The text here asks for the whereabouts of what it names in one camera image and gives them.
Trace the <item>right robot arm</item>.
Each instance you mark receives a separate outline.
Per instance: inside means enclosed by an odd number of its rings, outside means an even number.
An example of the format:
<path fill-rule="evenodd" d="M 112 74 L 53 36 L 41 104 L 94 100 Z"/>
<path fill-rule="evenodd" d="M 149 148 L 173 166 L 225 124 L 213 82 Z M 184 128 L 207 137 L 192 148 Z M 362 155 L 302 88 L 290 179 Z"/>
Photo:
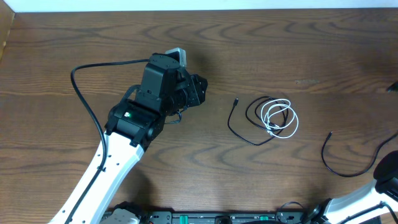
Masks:
<path fill-rule="evenodd" d="M 397 151 L 380 161 L 370 183 L 343 197 L 326 199 L 304 222 L 363 223 L 385 213 L 397 221 Z"/>

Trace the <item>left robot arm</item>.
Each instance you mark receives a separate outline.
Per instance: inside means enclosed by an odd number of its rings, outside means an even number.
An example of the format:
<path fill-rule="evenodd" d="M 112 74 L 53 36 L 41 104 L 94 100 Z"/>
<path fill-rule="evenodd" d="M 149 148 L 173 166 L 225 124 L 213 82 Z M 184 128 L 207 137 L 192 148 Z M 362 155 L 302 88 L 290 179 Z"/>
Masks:
<path fill-rule="evenodd" d="M 168 116 L 180 116 L 205 101 L 208 82 L 187 72 L 186 52 L 174 48 L 145 59 L 141 84 L 130 86 L 111 108 L 104 127 L 80 93 L 101 141 L 79 183 L 51 223 L 99 223 L 129 171 L 162 132 Z"/>

